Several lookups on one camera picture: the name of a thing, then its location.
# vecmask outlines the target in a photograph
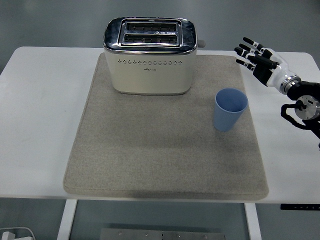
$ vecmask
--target toaster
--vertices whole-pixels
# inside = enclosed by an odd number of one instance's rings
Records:
[[[186,19],[119,17],[107,25],[103,46],[120,93],[181,95],[191,87],[198,43]]]

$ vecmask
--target blue plastic cup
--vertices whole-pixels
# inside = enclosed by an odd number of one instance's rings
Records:
[[[215,95],[213,126],[222,132],[233,128],[248,107],[247,96],[236,88],[221,89]]]

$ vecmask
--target white table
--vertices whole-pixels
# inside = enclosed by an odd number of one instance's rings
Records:
[[[0,75],[0,197],[105,199],[63,189],[69,154],[103,48],[21,47]],[[198,51],[235,56],[233,51]],[[281,52],[302,80],[320,82],[307,53]],[[258,203],[320,203],[319,139],[280,116],[293,103],[242,67],[269,194]]]

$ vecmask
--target gray floor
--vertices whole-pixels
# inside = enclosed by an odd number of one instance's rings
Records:
[[[224,234],[249,240],[241,203],[79,200],[71,240],[99,239],[102,228]]]
[[[0,198],[0,229],[27,227],[37,240],[56,240],[66,200]],[[16,238],[31,236],[25,229],[0,230],[15,234]]]
[[[320,66],[319,0],[0,0],[0,73],[15,49],[22,46],[101,48],[108,22],[123,16],[186,18],[195,24],[198,38],[206,41],[205,50],[232,51],[246,36],[279,52],[309,53]],[[25,204],[38,206],[33,201]],[[0,214],[1,226],[23,225],[20,215],[38,214],[18,206],[14,199],[0,206],[6,216],[13,213],[16,221],[5,221]],[[190,208],[197,211],[197,205]],[[305,214],[312,223],[315,213]],[[275,216],[272,210],[260,216],[266,219],[262,234],[273,226],[274,222],[267,220]],[[304,219],[299,214],[283,217]],[[42,229],[51,226],[48,221],[37,221]]]
[[[320,211],[280,210],[280,204],[256,204],[262,240],[320,239]]]

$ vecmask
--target robotic arm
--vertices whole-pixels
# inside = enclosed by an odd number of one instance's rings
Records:
[[[295,127],[311,130],[320,139],[320,83],[301,81],[300,77],[289,70],[288,63],[274,50],[244,37],[250,47],[239,44],[235,52],[249,62],[237,59],[236,62],[253,71],[253,75],[265,86],[274,87],[287,95],[295,104],[281,107],[281,116]],[[303,124],[295,121],[286,113],[293,108]]]

